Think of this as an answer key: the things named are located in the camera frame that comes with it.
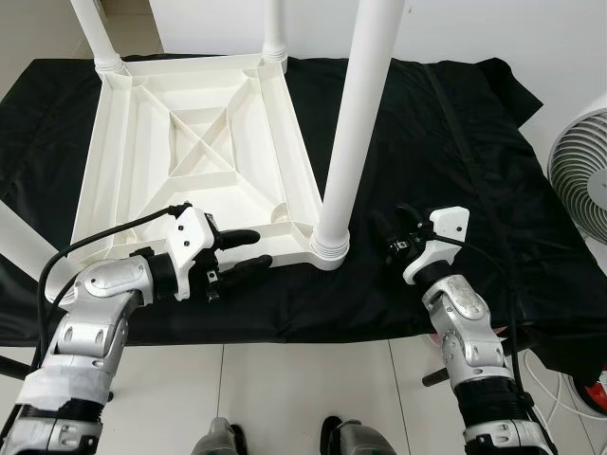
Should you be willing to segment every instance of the black strap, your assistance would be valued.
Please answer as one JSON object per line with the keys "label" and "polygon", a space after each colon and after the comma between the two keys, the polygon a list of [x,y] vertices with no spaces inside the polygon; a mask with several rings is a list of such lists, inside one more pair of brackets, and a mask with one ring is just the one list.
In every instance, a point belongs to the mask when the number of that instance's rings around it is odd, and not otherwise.
{"label": "black strap", "polygon": [[519,300],[520,291],[522,290],[522,287],[519,285],[520,277],[517,265],[514,262],[512,250],[508,245],[502,222],[497,217],[495,208],[487,197],[485,180],[481,175],[481,166],[478,164],[476,157],[474,156],[474,153],[472,152],[472,149],[470,148],[469,143],[466,140],[466,137],[464,136],[462,126],[459,120],[457,119],[455,112],[453,111],[453,107],[451,106],[451,103],[447,98],[447,94],[443,90],[443,87],[440,85],[440,82],[438,81],[438,78],[434,73],[434,69],[429,64],[424,64],[424,69],[426,71],[426,74],[428,75],[428,79],[430,80],[430,84],[432,85],[432,88],[434,90],[434,94],[436,95],[436,98],[440,103],[441,109],[443,110],[445,120],[449,124],[451,134],[453,135],[453,140],[455,141],[455,145],[457,146],[462,160],[464,161],[464,165],[468,170],[470,183],[472,184],[476,196],[478,197],[479,202],[483,207],[483,211],[485,212],[485,215],[487,216],[489,223],[491,224],[493,235],[496,240],[496,245],[498,245],[502,250],[502,257],[506,262],[506,279],[508,281],[506,285],[509,287],[509,292],[511,292],[512,295],[516,297],[516,306],[518,307],[519,312],[522,313],[524,317],[524,309],[520,305]]}

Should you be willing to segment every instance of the black cable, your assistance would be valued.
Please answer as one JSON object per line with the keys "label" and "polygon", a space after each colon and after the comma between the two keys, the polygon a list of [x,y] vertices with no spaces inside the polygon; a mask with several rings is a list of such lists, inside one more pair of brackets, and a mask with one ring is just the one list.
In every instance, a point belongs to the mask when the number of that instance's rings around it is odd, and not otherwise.
{"label": "black cable", "polygon": [[[461,247],[468,248],[468,249],[475,251],[476,253],[480,254],[485,259],[487,259],[491,264],[493,264],[493,266],[500,272],[500,274],[506,280],[506,292],[507,292],[506,305],[508,307],[508,318],[509,318],[508,324],[509,324],[509,329],[510,329],[509,335],[510,335],[510,344],[512,346],[512,356],[511,356],[512,373],[514,375],[514,383],[516,384],[516,387],[519,391],[519,395],[522,397],[522,399],[525,402],[529,402],[530,401],[528,399],[529,395],[525,393],[524,387],[523,387],[523,380],[521,379],[521,366],[519,365],[519,348],[518,348],[518,338],[517,338],[517,330],[516,330],[517,329],[516,308],[515,308],[514,302],[513,302],[515,293],[514,293],[512,282],[511,282],[510,278],[508,277],[508,274],[506,273],[504,268],[501,267],[497,263],[497,261],[495,261],[491,256],[488,255],[488,253],[486,253],[482,248],[479,248],[478,246],[469,244],[467,242],[460,242],[459,240],[451,239],[449,237],[443,237],[442,235],[438,235],[438,234],[434,234],[431,237],[431,240],[438,240],[438,241],[444,242],[446,244],[461,246]],[[556,445],[550,439],[550,436],[548,435],[548,431],[546,430],[546,428],[543,427],[542,422],[540,422],[540,419],[538,418],[535,411],[533,410],[532,405],[533,405],[533,402],[531,401],[528,403],[528,406],[527,406],[527,414],[529,415],[529,418],[540,426],[544,439],[546,440],[546,442],[548,443],[548,445],[550,446],[552,451],[554,453],[558,453]]]}
{"label": "black cable", "polygon": [[[85,239],[82,239],[79,242],[76,242],[75,244],[72,244],[72,245],[62,249],[61,251],[57,252],[52,258],[50,258],[48,260],[48,262],[45,264],[45,266],[42,269],[42,273],[40,274],[40,280],[38,281],[38,289],[36,291],[36,303],[37,303],[37,310],[38,310],[38,328],[39,328],[40,334],[38,337],[38,343],[36,345],[36,350],[34,352],[34,356],[31,360],[31,365],[29,366],[30,373],[35,372],[41,366],[42,357],[43,357],[43,355],[46,354],[46,351],[48,349],[48,326],[50,325],[50,322],[52,321],[55,311],[57,311],[57,308],[59,307],[59,303],[65,297],[65,294],[67,294],[67,292],[71,289],[71,287],[74,284],[74,281],[76,281],[76,277],[78,276],[78,274],[74,275],[74,277],[72,277],[69,280],[69,282],[67,282],[65,284],[65,286],[62,288],[62,290],[59,292],[59,294],[55,298],[54,302],[52,303],[52,306],[47,315],[46,309],[45,309],[45,306],[47,303],[46,296],[45,296],[46,281],[48,280],[48,275],[50,274],[50,270],[53,268],[53,266],[57,262],[59,262],[63,256],[66,256],[68,253],[70,253],[78,248],[92,244],[93,242],[97,242],[98,240],[100,240],[104,237],[108,237],[110,235],[117,234],[126,229],[135,228],[135,227],[143,225],[145,223],[149,223],[150,221],[154,221],[156,218],[159,218],[162,215],[169,214],[169,215],[173,215],[176,218],[187,207],[191,207],[191,206],[192,206],[192,204],[190,204],[188,202],[186,202],[185,204],[182,204],[180,206],[169,206],[166,209],[162,209],[162,210],[156,211],[150,215],[143,216],[135,221],[131,221],[129,223],[124,223],[123,225],[119,225],[116,227],[111,227],[107,230],[104,230],[102,232],[98,232],[97,234],[91,235],[90,237],[86,237]],[[21,410],[21,405],[18,405],[18,404],[12,408],[9,418],[7,419],[6,423],[4,424],[2,431],[0,431],[0,448],[2,448],[2,445],[4,444],[4,440],[8,436],[10,429],[14,425],[15,420],[17,419],[17,416],[19,415],[20,410]]]}
{"label": "black cable", "polygon": [[497,263],[497,261],[495,261],[491,256],[489,256],[488,253],[486,253],[483,249],[479,248],[478,246],[469,244],[468,242],[460,242],[459,240],[450,239],[449,237],[443,237],[442,235],[438,235],[438,234],[434,234],[432,236],[432,239],[439,240],[440,242],[444,242],[446,244],[461,246],[463,248],[469,248],[473,251],[476,251],[478,254],[480,254],[485,259],[487,259],[491,264],[493,264],[493,266],[497,269],[497,271],[500,272],[504,276],[505,279],[507,279],[507,274],[506,274],[506,271],[504,270],[504,268],[501,265],[499,265]]}
{"label": "black cable", "polygon": [[169,206],[166,209],[156,211],[150,215],[139,218],[138,220],[131,221],[129,223],[125,223],[123,225],[119,225],[116,227],[112,227],[112,228],[104,230],[102,232],[98,232],[97,234],[91,235],[90,237],[82,239],[79,242],[76,242],[75,244],[72,244],[72,245],[68,246],[67,248],[62,249],[57,254],[55,254],[52,258],[50,258],[50,260],[46,263],[45,267],[43,268],[42,273],[40,274],[40,280],[38,281],[38,291],[37,291],[37,296],[36,296],[37,297],[37,306],[38,306],[38,327],[40,330],[40,356],[42,356],[46,353],[46,349],[48,347],[48,330],[47,330],[46,324],[45,324],[45,322],[46,322],[45,289],[46,289],[46,281],[48,280],[48,274],[50,273],[50,270],[52,269],[52,267],[57,262],[59,262],[63,256],[74,251],[75,249],[92,244],[93,242],[97,242],[98,240],[100,240],[104,237],[108,237],[110,235],[117,234],[126,229],[134,228],[134,227],[143,225],[145,223],[149,223],[150,221],[153,221],[162,215],[166,215],[166,214],[176,215],[177,214],[177,216],[178,216],[178,214],[180,214],[181,211],[183,210],[184,206]]}

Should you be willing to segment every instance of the red object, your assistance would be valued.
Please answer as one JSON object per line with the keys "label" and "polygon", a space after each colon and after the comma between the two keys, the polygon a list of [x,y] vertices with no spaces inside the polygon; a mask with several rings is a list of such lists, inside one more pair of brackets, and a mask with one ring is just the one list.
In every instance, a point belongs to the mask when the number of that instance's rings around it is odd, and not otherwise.
{"label": "red object", "polygon": [[[607,365],[603,367],[603,370],[607,372]],[[592,398],[592,400],[605,411],[607,411],[607,391],[605,391],[606,387],[607,386],[601,384],[600,382],[597,382],[592,387],[586,387],[586,391],[588,392],[588,395],[590,395],[590,398]]]}

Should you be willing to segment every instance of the electric fan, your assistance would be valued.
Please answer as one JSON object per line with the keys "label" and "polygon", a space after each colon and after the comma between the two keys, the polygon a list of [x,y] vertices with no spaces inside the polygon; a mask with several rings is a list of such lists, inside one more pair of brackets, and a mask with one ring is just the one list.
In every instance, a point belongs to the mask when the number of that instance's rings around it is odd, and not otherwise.
{"label": "electric fan", "polygon": [[579,229],[607,245],[607,109],[565,128],[550,153],[548,175]]}

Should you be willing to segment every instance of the floor tile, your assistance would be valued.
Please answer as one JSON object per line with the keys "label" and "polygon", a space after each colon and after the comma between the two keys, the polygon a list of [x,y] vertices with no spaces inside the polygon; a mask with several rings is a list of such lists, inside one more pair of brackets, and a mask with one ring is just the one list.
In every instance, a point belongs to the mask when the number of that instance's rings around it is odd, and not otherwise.
{"label": "floor tile", "polygon": [[581,416],[580,420],[586,428],[586,434],[588,435],[588,439],[590,439],[590,444],[592,444],[593,450],[597,455],[607,454],[607,416],[598,414],[594,412],[592,409],[589,409],[585,403],[581,401],[581,399],[577,396],[577,394],[572,391],[573,401],[574,401],[574,409],[579,410],[582,413],[592,415],[594,417],[598,417],[601,420],[590,419],[588,417]]}
{"label": "floor tile", "polygon": [[243,426],[250,455],[318,455],[331,414],[361,420],[409,454],[387,341],[227,345],[219,413]]}
{"label": "floor tile", "polygon": [[69,58],[83,29],[69,1],[0,1],[0,100],[34,59]]}
{"label": "floor tile", "polygon": [[[29,362],[33,350],[0,354]],[[217,415],[221,345],[126,348],[103,411],[100,455],[189,454]],[[21,381],[0,376],[0,418]]]}
{"label": "floor tile", "polygon": [[92,59],[93,58],[93,51],[91,50],[90,45],[88,45],[88,41],[86,41],[86,38],[84,38],[80,42],[78,47],[76,47],[76,50],[74,51],[74,54],[72,55],[72,57],[74,59]]}
{"label": "floor tile", "polygon": [[152,14],[149,0],[102,0],[105,14]]}
{"label": "floor tile", "polygon": [[122,57],[154,54],[160,43],[151,15],[109,15],[105,27],[114,49]]}
{"label": "floor tile", "polygon": [[[430,343],[427,337],[413,337],[391,340],[395,360],[396,377],[402,401],[405,423],[409,434],[411,452],[415,455],[433,455],[435,453],[453,453],[463,455],[462,431],[464,422],[457,408],[449,382],[426,388],[421,384],[425,374],[442,368],[440,351]],[[533,354],[529,365],[532,371],[556,392],[557,374],[548,371]],[[521,356],[521,376],[539,409],[547,417],[553,405],[526,370]],[[569,393],[562,391],[563,402],[571,405]],[[432,437],[440,428],[441,437]],[[562,409],[553,417],[550,429],[561,453],[592,455],[594,452],[579,418]]]}
{"label": "floor tile", "polygon": [[429,388],[421,383],[442,368],[439,349],[426,336],[391,339],[390,345],[411,453],[464,455],[464,421],[449,382]]}
{"label": "floor tile", "polygon": [[[526,391],[531,393],[536,406],[547,419],[554,406],[554,400],[531,377],[529,370],[524,364],[524,353],[519,353],[521,363],[521,378]],[[558,387],[558,374],[547,370],[541,361],[533,353],[528,354],[528,364],[531,371],[538,379],[556,396]],[[564,384],[561,384],[561,401],[567,406],[573,406],[573,399]],[[579,417],[565,409],[558,409],[549,429],[553,435],[554,442],[560,453],[575,453],[576,455],[594,455],[594,451],[588,441],[588,436]]]}

